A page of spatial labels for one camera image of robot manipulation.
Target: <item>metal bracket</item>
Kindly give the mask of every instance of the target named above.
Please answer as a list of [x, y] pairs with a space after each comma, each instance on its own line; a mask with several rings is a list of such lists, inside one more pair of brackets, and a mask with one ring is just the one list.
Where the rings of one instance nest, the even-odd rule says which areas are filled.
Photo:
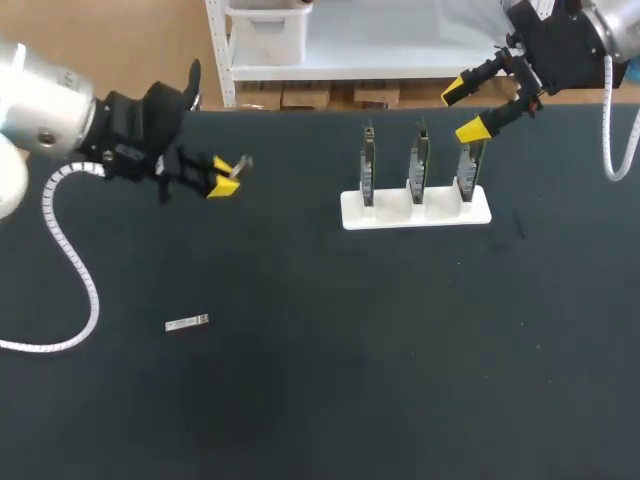
[[224, 106], [233, 108], [236, 106], [236, 87], [233, 80], [232, 60], [235, 46], [235, 35], [231, 32], [231, 40], [227, 41], [227, 27], [224, 8], [225, 0], [206, 0], [207, 17], [211, 41], [218, 66], [218, 77]]

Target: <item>white cable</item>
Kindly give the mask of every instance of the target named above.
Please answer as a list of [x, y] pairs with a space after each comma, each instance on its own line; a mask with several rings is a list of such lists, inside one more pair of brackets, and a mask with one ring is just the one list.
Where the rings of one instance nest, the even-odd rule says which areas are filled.
[[58, 187], [58, 184], [63, 178], [75, 172], [85, 172], [91, 175], [97, 175], [98, 177], [104, 177], [104, 168], [98, 163], [77, 162], [70, 165], [65, 165], [60, 170], [51, 175], [49, 181], [44, 187], [44, 192], [42, 193], [42, 213], [44, 214], [44, 221], [49, 228], [49, 232], [51, 232], [54, 240], [58, 242], [58, 245], [60, 245], [60, 248], [62, 248], [64, 254], [69, 258], [76, 271], [80, 275], [85, 288], [87, 289], [87, 294], [89, 295], [89, 304], [91, 306], [89, 320], [84, 329], [78, 335], [70, 340], [67, 340], [66, 342], [54, 343], [52, 345], [30, 345], [28, 343], [8, 342], [6, 340], [0, 340], [0, 348], [29, 353], [61, 352], [62, 350], [67, 350], [69, 348], [75, 347], [76, 345], [84, 341], [89, 335], [91, 335], [91, 332], [93, 332], [93, 330], [96, 328], [96, 325], [98, 324], [98, 316], [100, 315], [100, 300], [98, 298], [98, 291], [96, 290], [96, 286], [91, 279], [89, 271], [84, 266], [84, 263], [82, 263], [82, 260], [80, 260], [80, 257], [67, 240], [67, 237], [65, 237], [64, 233], [62, 233], [60, 225], [58, 225], [58, 220], [56, 220], [55, 213], [53, 212], [53, 196], [55, 194], [56, 188]]
[[622, 165], [617, 172], [613, 171], [613, 165], [611, 160], [611, 103], [613, 101], [613, 59], [610, 56], [604, 58], [605, 69], [605, 85], [604, 85], [604, 119], [602, 123], [602, 149], [604, 153], [604, 171], [607, 178], [612, 182], [618, 182], [622, 180], [633, 163], [633, 157], [638, 147], [638, 140], [640, 140], [640, 111], [633, 124], [631, 130], [631, 136], [629, 137], [629, 144], [627, 145], [627, 152], [625, 153]]

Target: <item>wooden floor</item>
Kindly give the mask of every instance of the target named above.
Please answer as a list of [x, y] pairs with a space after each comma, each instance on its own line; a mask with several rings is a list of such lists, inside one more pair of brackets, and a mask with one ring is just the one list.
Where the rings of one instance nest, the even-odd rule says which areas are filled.
[[[91, 78], [96, 93], [118, 90], [139, 97], [161, 80], [186, 84], [191, 61], [203, 63], [204, 107], [223, 108], [204, 0], [0, 0], [0, 32], [52, 62]], [[410, 82], [399, 108], [441, 106], [448, 80]], [[463, 105], [497, 105], [509, 88], [489, 85]], [[640, 103], [640, 87], [625, 85], [616, 101]], [[569, 91], [546, 103], [600, 103], [602, 91]], [[338, 89], [331, 108], [352, 108]]]

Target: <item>small metal chip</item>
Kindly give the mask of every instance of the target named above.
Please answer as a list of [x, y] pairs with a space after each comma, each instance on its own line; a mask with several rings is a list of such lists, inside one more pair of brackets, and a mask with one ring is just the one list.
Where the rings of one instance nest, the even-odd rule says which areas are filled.
[[429, 169], [429, 136], [426, 128], [420, 130], [409, 161], [409, 189], [414, 205], [424, 202], [424, 189], [427, 186], [427, 170]]
[[209, 315], [205, 313], [204, 315], [197, 315], [195, 317], [183, 318], [182, 320], [167, 322], [164, 324], [164, 331], [173, 332], [175, 330], [182, 330], [183, 328], [206, 325], [207, 323], [209, 323]]
[[462, 155], [458, 164], [458, 188], [463, 202], [473, 201], [473, 193], [478, 184], [486, 144], [485, 140], [480, 140], [462, 147]]
[[360, 152], [360, 189], [365, 207], [373, 207], [376, 143], [373, 128], [365, 128], [364, 144]]

